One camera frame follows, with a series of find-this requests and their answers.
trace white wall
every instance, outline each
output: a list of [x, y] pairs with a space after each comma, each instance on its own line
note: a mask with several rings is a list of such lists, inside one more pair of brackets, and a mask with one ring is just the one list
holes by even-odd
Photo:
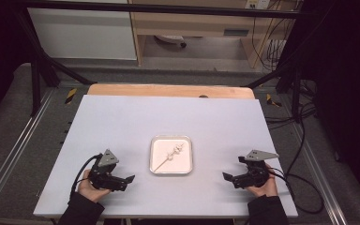
[[[77, 1], [127, 3], [127, 0]], [[128, 12], [42, 8], [29, 8], [29, 12], [40, 43], [51, 57], [137, 59]]]

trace hand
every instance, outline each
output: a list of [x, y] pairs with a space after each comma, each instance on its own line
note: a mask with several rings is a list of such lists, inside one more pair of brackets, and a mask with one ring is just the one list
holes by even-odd
[[81, 183], [78, 186], [78, 192], [82, 194], [86, 199], [97, 203], [102, 197], [109, 194], [111, 191], [108, 189], [95, 189], [90, 181], [87, 179], [89, 176], [90, 170], [85, 170], [83, 172], [83, 178]]
[[[270, 167], [270, 165], [265, 163], [265, 166], [271, 173], [274, 172], [274, 170]], [[258, 198], [263, 195], [266, 195], [267, 197], [277, 196], [278, 190], [277, 190], [277, 184], [276, 184], [276, 177], [271, 173], [269, 173], [270, 175], [268, 176], [268, 179], [263, 186], [261, 186], [261, 187], [254, 187], [254, 186], [246, 187], [246, 189], [248, 191], [252, 192]]]

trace white table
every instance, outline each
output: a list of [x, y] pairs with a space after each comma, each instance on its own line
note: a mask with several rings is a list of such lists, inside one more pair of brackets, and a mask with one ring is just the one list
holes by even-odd
[[[191, 173], [150, 172], [150, 143], [157, 135], [189, 136]], [[276, 152], [258, 100], [84, 96], [34, 214], [59, 218], [79, 169], [107, 148], [120, 160], [112, 174], [136, 177], [126, 191], [104, 197], [103, 218], [244, 218], [254, 197], [233, 188], [222, 172], [246, 173], [238, 156], [252, 149]], [[266, 162], [281, 170], [277, 159]], [[287, 216], [297, 217], [285, 183], [277, 179], [277, 186]]]

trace wall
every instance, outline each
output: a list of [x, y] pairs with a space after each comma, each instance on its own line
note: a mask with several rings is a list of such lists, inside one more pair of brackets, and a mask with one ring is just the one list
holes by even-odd
[[[127, 0], [87, 2], [127, 3]], [[29, 8], [29, 12], [43, 49], [53, 58], [136, 60], [127, 12], [42, 8]]]

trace gray floor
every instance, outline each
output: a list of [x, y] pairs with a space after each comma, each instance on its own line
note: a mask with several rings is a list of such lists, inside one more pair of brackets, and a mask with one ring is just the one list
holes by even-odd
[[[225, 38], [190, 37], [187, 47], [161, 43], [153, 37], [147, 39], [144, 64], [141, 67], [129, 64], [101, 68], [78, 67], [74, 70], [84, 77], [100, 83], [172, 83], [200, 85], [239, 86], [250, 83], [263, 75], [262, 67], [250, 69], [239, 48], [239, 40]], [[38, 192], [46, 183], [61, 142], [66, 138], [68, 122], [72, 121], [82, 95], [87, 86], [77, 85], [73, 101], [64, 104], [67, 94], [75, 84], [72, 79], [62, 75], [63, 85], [53, 90], [52, 101], [34, 131], [30, 141], [14, 167], [6, 185], [0, 193], [0, 218], [9, 218], [9, 223], [1, 224], [51, 224], [46, 218], [33, 216], [38, 201]], [[266, 104], [266, 94], [274, 101], [281, 101], [275, 93], [276, 80], [255, 89], [256, 98], [261, 101], [265, 116], [287, 117], [284, 107]], [[30, 119], [31, 86], [29, 67], [20, 67], [15, 80], [0, 104], [0, 166], [5, 162], [11, 148], [21, 135]], [[327, 141], [320, 119], [309, 117], [305, 121], [308, 142], [317, 157], [325, 176], [332, 187], [338, 204], [349, 224], [360, 224], [360, 187], [347, 164], [334, 160], [334, 152]], [[287, 168], [299, 146], [292, 125], [271, 129], [271, 135], [280, 162]], [[297, 159], [293, 173], [312, 181], [312, 176], [303, 155]], [[296, 194], [295, 202], [310, 210], [319, 206], [319, 199], [311, 187], [297, 180], [291, 180]], [[323, 210], [318, 215], [299, 211], [298, 218], [291, 218], [292, 224], [332, 224], [328, 213]]]

